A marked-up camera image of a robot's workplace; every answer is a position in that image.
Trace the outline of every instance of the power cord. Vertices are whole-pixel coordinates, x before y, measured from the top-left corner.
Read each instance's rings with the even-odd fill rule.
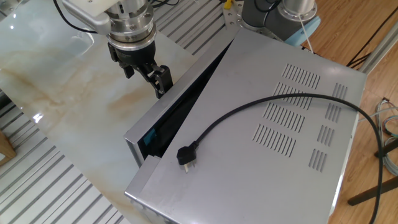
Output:
[[[273,4],[269,9],[260,9],[260,7],[258,6],[258,4],[257,4],[257,1],[256,0],[254,0],[254,6],[256,7],[256,9],[259,11],[259,12],[271,12],[272,10],[274,10],[278,5],[279,5],[279,3],[281,2],[282,0],[275,0],[274,2],[269,2],[268,0],[266,0],[266,2],[268,2],[269,4]]]
[[[379,26],[379,28],[377,28],[377,30],[373,33],[373,35],[371,36],[371,38],[369,38],[369,40],[362,46],[361,50],[359,50],[358,53],[356,53],[356,55],[348,62],[347,67],[351,66],[352,64],[355,63],[355,59],[356,57],[358,57],[358,55],[365,49],[366,46],[369,45],[370,41],[373,40],[374,36],[376,36],[376,34],[381,30],[381,28],[387,23],[388,20],[391,19],[391,17],[398,11],[398,7],[396,7],[392,13],[389,14],[389,16],[382,22],[382,24]],[[354,67],[360,65],[361,63],[363,63],[368,57],[369,57],[370,53],[363,56],[362,58],[365,58],[364,60],[361,60],[360,62],[358,62]]]
[[[170,3],[168,3],[170,0],[164,0],[164,1],[153,0],[153,1],[154,1],[154,2],[159,2],[159,3],[160,3],[160,4],[156,4],[156,5],[152,6],[153,8],[160,7],[159,5],[163,6],[164,4],[166,4],[166,5],[168,5],[168,6],[176,6],[176,5],[180,2],[180,0],[177,0],[176,3],[170,4]]]
[[[82,29],[82,28],[79,28],[79,27],[74,26],[73,24],[71,24],[71,23],[67,20],[67,18],[65,18],[65,16],[63,15],[63,13],[62,13],[62,11],[61,11],[61,9],[60,9],[60,6],[59,6],[58,3],[57,3],[57,0],[53,0],[53,2],[54,2],[55,7],[57,8],[57,11],[58,11],[58,13],[60,14],[61,18],[62,18],[70,27],[72,27],[72,28],[74,28],[74,29],[76,29],[76,30],[78,30],[78,31],[82,31],[82,32],[90,33],[90,34],[97,34],[97,32],[95,32],[95,31],[92,31],[92,30],[84,30],[84,29]]]
[[[319,98],[319,99],[325,99],[325,100],[330,100],[330,101],[335,101],[341,104],[344,104],[346,106],[349,106],[350,108],[356,110],[357,112],[361,113],[371,124],[374,134],[376,136],[377,140],[377,148],[379,151],[379,155],[382,154],[382,141],[381,137],[379,135],[379,130],[377,126],[374,124],[373,120],[371,117],[363,111],[361,108],[358,106],[347,102],[345,100],[341,100],[339,98],[335,98],[332,96],[326,96],[326,95],[319,95],[319,94],[313,94],[313,93],[294,93],[294,94],[284,94],[284,95],[277,95],[277,96],[270,96],[270,97],[265,97],[260,100],[252,101],[250,103],[246,103],[245,105],[242,105],[226,114],[224,114],[222,117],[218,118],[216,121],[214,121],[206,130],[199,136],[199,138],[196,141],[193,141],[191,145],[182,147],[178,150],[177,153],[177,160],[178,163],[181,166],[185,167],[185,171],[188,172],[188,164],[191,162],[194,162],[197,158],[197,147],[201,143],[201,141],[206,137],[210,131],[215,128],[217,125],[219,125],[222,121],[224,121],[226,118],[229,118],[230,116],[245,110],[247,108],[250,108],[254,105],[257,105],[259,103],[265,103],[271,100],[278,100],[278,99],[283,99],[283,98],[293,98],[293,97],[309,97],[309,98]],[[380,203],[380,196],[381,196],[381,184],[382,184],[382,175],[383,175],[383,160],[382,157],[379,156],[379,173],[378,173],[378,180],[377,180],[377,192],[376,192],[376,201],[374,203],[374,208],[373,208],[373,214],[370,220],[370,224],[373,224],[376,216],[377,216],[377,210],[379,209],[379,203]]]

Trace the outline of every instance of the ventilation slot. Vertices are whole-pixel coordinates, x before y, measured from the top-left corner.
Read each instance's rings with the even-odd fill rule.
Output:
[[[326,110],[325,118],[329,121],[337,123],[340,112],[341,107],[329,103],[328,110]]]
[[[296,144],[296,140],[261,124],[257,126],[252,140],[289,157],[292,155]]]
[[[346,98],[346,94],[347,87],[342,84],[336,83],[332,96],[343,100]]]
[[[298,133],[300,132],[305,119],[304,116],[291,112],[290,110],[273,103],[268,104],[263,117]]]
[[[286,84],[283,83],[278,83],[276,86],[274,96],[276,95],[283,95],[283,94],[291,94],[291,93],[303,93],[303,91],[297,90],[295,88],[292,88]],[[282,100],[301,107],[303,109],[308,110],[312,101],[312,98],[309,97],[290,97],[290,98],[283,98]]]
[[[323,171],[323,166],[325,165],[326,157],[328,154],[314,149],[311,155],[309,167],[315,169],[316,171]]]
[[[317,89],[320,76],[304,69],[298,68],[294,65],[287,64],[282,77],[295,81],[301,85]]]
[[[331,140],[333,139],[334,134],[335,134],[335,130],[322,125],[321,130],[319,131],[317,141],[322,144],[325,144],[326,146],[330,146],[330,143],[331,143]]]

